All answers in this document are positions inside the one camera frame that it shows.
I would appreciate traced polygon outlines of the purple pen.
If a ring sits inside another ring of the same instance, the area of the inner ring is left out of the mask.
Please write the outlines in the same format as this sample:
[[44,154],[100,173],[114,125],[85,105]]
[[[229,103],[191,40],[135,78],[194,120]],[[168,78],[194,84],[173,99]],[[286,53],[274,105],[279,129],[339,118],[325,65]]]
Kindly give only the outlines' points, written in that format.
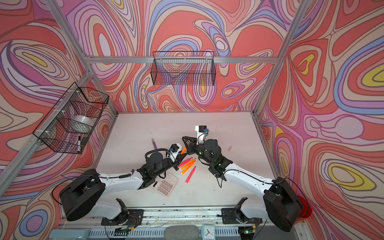
[[154,138],[151,138],[151,141],[152,141],[152,144],[153,144],[154,149],[157,150],[158,147],[157,147],[157,144],[156,144],[156,142],[155,142],[155,139],[154,139]]

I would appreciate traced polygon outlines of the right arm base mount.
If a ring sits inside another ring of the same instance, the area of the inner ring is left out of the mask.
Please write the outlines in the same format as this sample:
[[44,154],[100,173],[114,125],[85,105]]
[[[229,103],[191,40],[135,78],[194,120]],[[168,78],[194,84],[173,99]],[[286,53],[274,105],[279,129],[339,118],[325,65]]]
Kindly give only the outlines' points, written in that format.
[[242,212],[242,204],[247,200],[247,197],[241,198],[241,200],[233,208],[222,208],[221,214],[217,217],[222,218],[223,224],[225,225],[234,225],[234,224],[253,224],[260,225],[263,220],[260,218],[248,218]]

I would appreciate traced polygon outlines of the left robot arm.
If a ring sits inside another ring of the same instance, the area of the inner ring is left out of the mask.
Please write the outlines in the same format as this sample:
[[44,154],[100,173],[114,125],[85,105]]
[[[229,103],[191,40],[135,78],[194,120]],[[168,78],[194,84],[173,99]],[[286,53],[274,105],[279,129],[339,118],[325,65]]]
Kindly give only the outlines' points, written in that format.
[[59,198],[67,221],[83,217],[105,218],[104,225],[123,225],[129,217],[125,203],[106,196],[124,190],[141,190],[153,185],[156,178],[167,170],[179,169],[186,157],[182,151],[173,153],[167,149],[152,150],[145,154],[146,163],[126,174],[105,175],[90,169],[62,189]]

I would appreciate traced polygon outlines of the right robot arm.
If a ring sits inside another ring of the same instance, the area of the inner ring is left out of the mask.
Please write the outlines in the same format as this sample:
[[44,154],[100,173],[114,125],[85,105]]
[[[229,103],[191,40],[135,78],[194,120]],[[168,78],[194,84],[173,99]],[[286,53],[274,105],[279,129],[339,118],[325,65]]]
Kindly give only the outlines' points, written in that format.
[[182,140],[187,153],[196,154],[217,180],[236,184],[264,201],[264,207],[260,210],[256,205],[243,201],[240,211],[245,217],[268,218],[280,230],[291,231],[301,217],[304,204],[286,179],[261,177],[239,167],[222,154],[217,140],[201,142],[198,138],[187,136]]

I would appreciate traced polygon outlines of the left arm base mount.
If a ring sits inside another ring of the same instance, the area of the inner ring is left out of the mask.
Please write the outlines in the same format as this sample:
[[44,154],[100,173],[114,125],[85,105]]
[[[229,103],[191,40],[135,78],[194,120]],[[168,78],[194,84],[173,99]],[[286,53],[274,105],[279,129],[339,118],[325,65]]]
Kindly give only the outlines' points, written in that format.
[[112,220],[103,218],[102,226],[128,226],[137,227],[141,225],[144,215],[143,209],[130,209],[128,210],[124,202],[117,198],[117,202],[120,205],[121,212]]

